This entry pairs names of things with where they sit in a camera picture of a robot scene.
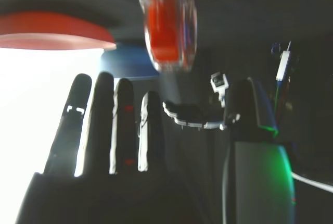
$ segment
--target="dark background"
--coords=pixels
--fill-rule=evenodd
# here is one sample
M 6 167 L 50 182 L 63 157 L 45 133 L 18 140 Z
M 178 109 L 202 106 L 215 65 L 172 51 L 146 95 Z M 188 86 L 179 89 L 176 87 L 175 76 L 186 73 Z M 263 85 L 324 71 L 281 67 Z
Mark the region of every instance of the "dark background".
M 147 90 L 176 103 L 206 103 L 210 74 L 227 73 L 230 82 L 253 76 L 274 94 L 276 66 L 271 44 L 293 40 L 302 60 L 290 89 L 293 112 L 286 113 L 281 138 L 299 143 L 298 158 L 315 168 L 330 167 L 330 121 L 314 116 L 330 111 L 324 84 L 331 72 L 332 0 L 196 0 L 198 54 L 190 74 L 163 74 L 134 81 L 136 110 Z M 108 28 L 117 42 L 143 44 L 143 16 L 138 0 L 0 0 L 0 13 L 27 9 L 63 12 Z M 208 223 L 221 223 L 221 176 L 227 138 L 221 131 L 181 130 L 165 117 L 166 158 L 203 209 Z M 297 222 L 331 223 L 331 195 L 296 182 Z

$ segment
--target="green wire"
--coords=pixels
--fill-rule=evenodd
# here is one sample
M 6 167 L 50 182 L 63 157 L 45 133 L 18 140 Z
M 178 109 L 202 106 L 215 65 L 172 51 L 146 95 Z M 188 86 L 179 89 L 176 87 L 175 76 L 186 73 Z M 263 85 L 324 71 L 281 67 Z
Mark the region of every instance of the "green wire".
M 276 93 L 275 93 L 275 103 L 274 103 L 274 113 L 276 113 L 277 108 L 277 97 L 279 95 L 279 86 L 276 87 Z

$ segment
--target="red object in clear container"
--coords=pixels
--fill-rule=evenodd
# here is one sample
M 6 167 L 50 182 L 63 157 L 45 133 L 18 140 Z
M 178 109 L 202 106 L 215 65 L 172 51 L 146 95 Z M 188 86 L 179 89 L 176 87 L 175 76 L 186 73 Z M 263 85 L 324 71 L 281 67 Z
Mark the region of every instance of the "red object in clear container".
M 189 71 L 197 46 L 194 0 L 139 0 L 150 59 L 160 71 Z

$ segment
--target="transparent plastic container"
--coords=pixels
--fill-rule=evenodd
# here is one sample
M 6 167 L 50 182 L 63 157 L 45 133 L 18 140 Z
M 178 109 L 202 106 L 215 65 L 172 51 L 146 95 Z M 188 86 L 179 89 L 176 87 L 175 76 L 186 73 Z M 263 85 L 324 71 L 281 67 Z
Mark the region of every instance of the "transparent plastic container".
M 139 0 L 144 13 L 145 40 L 159 72 L 189 71 L 197 48 L 194 0 Z

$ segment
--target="clear plastic bottle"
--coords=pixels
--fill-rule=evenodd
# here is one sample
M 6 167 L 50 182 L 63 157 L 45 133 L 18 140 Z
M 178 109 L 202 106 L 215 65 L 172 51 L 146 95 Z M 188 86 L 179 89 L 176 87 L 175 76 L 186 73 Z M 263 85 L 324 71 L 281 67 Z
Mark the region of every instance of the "clear plastic bottle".
M 139 0 L 144 13 L 145 40 L 159 71 L 189 71 L 197 48 L 194 0 Z

